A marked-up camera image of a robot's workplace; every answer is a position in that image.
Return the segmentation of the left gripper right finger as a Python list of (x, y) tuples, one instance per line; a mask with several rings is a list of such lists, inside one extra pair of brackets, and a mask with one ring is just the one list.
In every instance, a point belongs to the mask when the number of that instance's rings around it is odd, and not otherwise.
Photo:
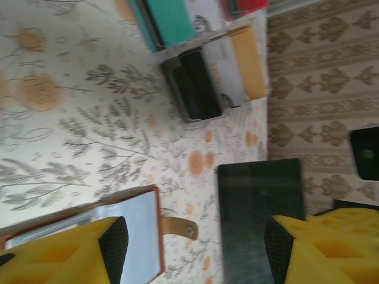
[(360, 237), (275, 215), (264, 243), (274, 284), (379, 284), (379, 249)]

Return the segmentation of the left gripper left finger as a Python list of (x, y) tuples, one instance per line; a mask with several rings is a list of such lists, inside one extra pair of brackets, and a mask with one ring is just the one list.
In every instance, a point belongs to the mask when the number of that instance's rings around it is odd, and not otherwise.
[(0, 284), (120, 284), (129, 234), (108, 217), (0, 252)]

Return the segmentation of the red card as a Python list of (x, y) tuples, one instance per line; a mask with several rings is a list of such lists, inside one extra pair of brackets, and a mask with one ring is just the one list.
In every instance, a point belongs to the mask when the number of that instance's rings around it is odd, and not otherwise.
[(234, 21), (269, 5), (269, 0), (219, 0), (224, 16)]

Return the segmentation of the brown tray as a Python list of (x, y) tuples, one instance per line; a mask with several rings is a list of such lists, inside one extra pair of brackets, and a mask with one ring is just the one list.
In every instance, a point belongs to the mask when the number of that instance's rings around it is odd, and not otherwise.
[(165, 235), (198, 237), (196, 223), (162, 215), (159, 189), (150, 185), (1, 228), (0, 252), (108, 217), (124, 217), (129, 234), (120, 284), (149, 284), (165, 271)]

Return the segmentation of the clear acrylic card rack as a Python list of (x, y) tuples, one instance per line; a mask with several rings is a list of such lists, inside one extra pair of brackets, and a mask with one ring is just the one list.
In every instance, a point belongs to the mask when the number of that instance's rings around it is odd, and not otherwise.
[[(223, 117), (227, 110), (240, 107), (247, 101), (250, 101), (246, 97), (235, 52), (228, 33), (238, 27), (248, 24), (252, 24), (255, 29), (252, 15), (261, 9), (234, 21), (228, 21), (224, 16), (219, 0), (184, 1), (196, 36), (189, 41), (173, 47), (168, 47), (161, 51), (157, 50), (152, 40), (142, 0), (129, 0), (129, 3), (135, 14), (142, 36), (152, 51), (156, 63), (163, 74), (165, 83), (170, 91), (172, 102), (176, 106), (184, 123), (188, 125), (196, 125)], [(266, 60), (264, 56), (260, 54), (260, 49), (262, 49), (264, 45), (258, 40), (256, 29), (255, 36), (259, 56), (264, 65), (263, 69), (268, 93)], [(221, 116), (208, 120), (192, 120), (190, 118), (181, 98), (181, 93), (174, 73), (180, 66), (180, 61), (178, 59), (179, 55), (198, 47), (203, 49), (203, 58), (207, 65), (213, 85), (218, 93), (221, 108), (223, 110)]]

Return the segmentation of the teal card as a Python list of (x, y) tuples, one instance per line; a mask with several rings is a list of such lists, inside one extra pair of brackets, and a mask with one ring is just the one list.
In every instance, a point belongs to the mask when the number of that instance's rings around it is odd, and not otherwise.
[(142, 4), (158, 51), (195, 38), (184, 0), (142, 0)]

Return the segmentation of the black card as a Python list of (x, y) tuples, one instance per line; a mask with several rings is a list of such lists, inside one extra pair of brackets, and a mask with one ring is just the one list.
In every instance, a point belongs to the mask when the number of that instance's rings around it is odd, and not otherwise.
[(305, 220), (299, 159), (217, 168), (224, 284), (284, 284), (291, 238), (273, 220)]
[(185, 109), (192, 120), (208, 120), (222, 115), (218, 93), (213, 85), (201, 47), (178, 57), (175, 76)]

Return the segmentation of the yellow card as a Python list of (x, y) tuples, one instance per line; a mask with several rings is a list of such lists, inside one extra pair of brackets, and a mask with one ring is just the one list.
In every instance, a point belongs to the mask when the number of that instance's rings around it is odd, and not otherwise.
[(244, 25), (228, 33), (235, 52), (237, 65), (248, 100), (265, 98), (267, 95), (264, 65), (259, 56), (252, 24)]

